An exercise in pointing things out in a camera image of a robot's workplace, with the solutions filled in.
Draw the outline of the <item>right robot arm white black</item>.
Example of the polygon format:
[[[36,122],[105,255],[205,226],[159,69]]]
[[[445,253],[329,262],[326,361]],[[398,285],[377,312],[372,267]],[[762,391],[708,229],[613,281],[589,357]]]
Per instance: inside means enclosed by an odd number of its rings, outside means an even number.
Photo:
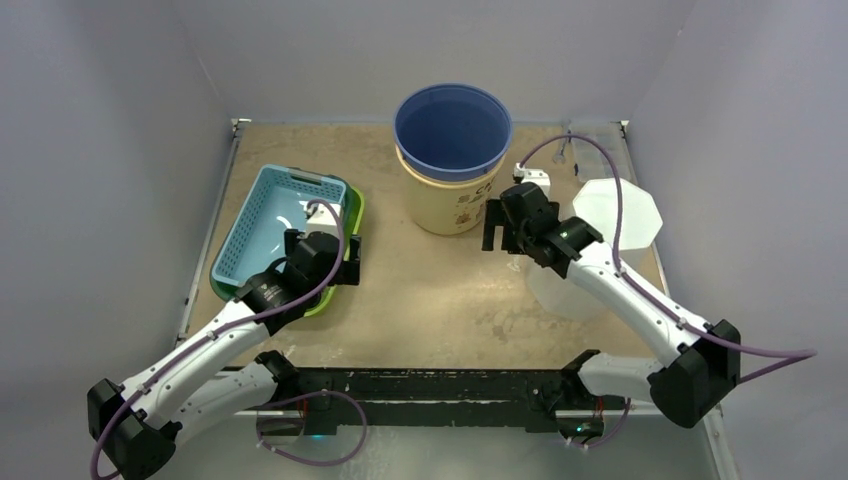
[[[526,255],[609,308],[650,348],[647,358],[588,350],[563,370],[561,392],[576,407],[600,396],[652,403],[672,423],[692,428],[740,382],[741,334],[680,307],[631,272],[585,220],[559,219],[559,206],[534,183],[516,184],[486,203],[482,248],[500,228],[503,250]]]

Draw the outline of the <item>cream printed bucket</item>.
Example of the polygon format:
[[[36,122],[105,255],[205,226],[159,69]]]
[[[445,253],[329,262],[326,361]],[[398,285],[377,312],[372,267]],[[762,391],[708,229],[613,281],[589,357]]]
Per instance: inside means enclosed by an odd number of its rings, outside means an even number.
[[[417,172],[408,165],[398,146],[395,153],[406,172],[405,205],[418,226],[437,235],[457,235],[472,229],[483,219],[503,159],[479,178],[448,182]]]

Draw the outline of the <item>blue round bucket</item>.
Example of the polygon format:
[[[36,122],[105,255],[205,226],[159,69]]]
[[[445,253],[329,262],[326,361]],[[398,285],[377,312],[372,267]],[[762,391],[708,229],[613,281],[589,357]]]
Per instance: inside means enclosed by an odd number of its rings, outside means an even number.
[[[401,160],[444,182],[486,175],[513,137],[504,104],[483,89],[459,83],[431,85],[408,96],[394,114],[392,129]]]

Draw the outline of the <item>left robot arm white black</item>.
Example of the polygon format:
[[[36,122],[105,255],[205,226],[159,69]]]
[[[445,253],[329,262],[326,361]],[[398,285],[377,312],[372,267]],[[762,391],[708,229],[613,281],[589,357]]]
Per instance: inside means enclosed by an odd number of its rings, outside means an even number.
[[[284,256],[252,275],[185,343],[122,382],[102,379],[90,388],[92,478],[100,478],[98,463],[106,455],[116,468],[112,478],[147,479],[188,439],[238,411],[284,409],[329,395],[327,387],[309,390],[278,352],[220,374],[235,357],[304,317],[327,287],[360,280],[358,235],[289,229],[284,244]]]

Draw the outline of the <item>lime green tray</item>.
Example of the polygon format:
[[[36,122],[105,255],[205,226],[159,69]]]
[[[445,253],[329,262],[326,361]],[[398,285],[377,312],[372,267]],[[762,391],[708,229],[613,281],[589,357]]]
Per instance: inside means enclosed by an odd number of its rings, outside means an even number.
[[[363,217],[363,205],[364,200],[361,191],[355,186],[348,184],[343,206],[346,243],[349,243],[349,237],[351,235],[359,232]],[[328,308],[336,290],[336,286],[328,286],[322,292],[320,300],[306,312],[305,316],[314,317],[321,315]]]

